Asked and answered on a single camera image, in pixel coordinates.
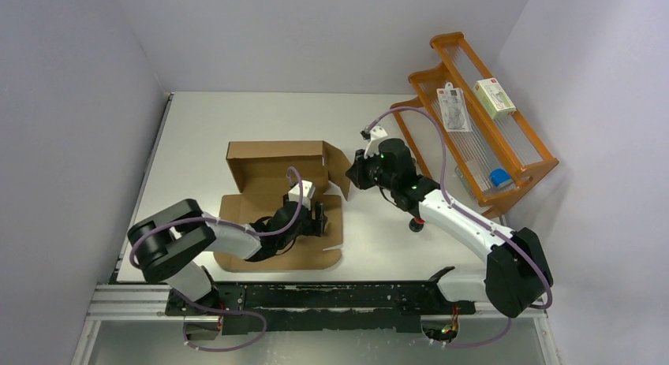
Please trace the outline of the brown cardboard box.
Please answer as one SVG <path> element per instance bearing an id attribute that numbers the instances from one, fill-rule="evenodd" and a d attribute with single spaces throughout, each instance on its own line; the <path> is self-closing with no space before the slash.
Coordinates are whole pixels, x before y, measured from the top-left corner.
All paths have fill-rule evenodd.
<path id="1" fill-rule="evenodd" d="M 248 262 L 234 255 L 216 252 L 215 261 L 231 272 L 326 270 L 342 257 L 342 203 L 347 200 L 351 167 L 345 153 L 323 140 L 231 141 L 226 160 L 239 192 L 222 197 L 219 217 L 240 224 L 273 215 L 294 183 L 287 176 L 293 166 L 303 181 L 312 182 L 313 203 L 322 203 L 327 218 L 321 237 L 300 236 L 290 241 L 277 256 Z"/>

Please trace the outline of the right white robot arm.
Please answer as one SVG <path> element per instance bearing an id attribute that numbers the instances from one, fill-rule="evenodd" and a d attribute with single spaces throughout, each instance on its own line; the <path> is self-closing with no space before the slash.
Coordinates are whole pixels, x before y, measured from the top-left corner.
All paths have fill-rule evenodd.
<path id="1" fill-rule="evenodd" d="M 531 229 L 512 229 L 486 219 L 417 172 L 411 152 L 399 138 L 358 149 L 346 171 L 360 190 L 388 191 L 391 202 L 414 220 L 433 225 L 469 249 L 480 269 L 450 268 L 425 293 L 426 304 L 446 312 L 455 302 L 489 302 L 508 318 L 528 308 L 547 309 L 554 284 L 541 242 Z"/>

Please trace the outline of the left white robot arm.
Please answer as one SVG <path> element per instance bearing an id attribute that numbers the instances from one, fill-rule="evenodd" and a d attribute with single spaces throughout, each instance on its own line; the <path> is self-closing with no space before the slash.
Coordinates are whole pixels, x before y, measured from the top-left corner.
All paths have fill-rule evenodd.
<path id="1" fill-rule="evenodd" d="M 270 259 L 298 237 L 321 237 L 327 216 L 322 203 L 306 207 L 283 196 L 271 216 L 246 225 L 204 212 L 194 199 L 183 199 L 131 226 L 126 234 L 130 260 L 149 283 L 164 282 L 198 314 L 219 307 L 218 289 L 195 258 L 203 252 L 223 252 L 246 262 Z"/>

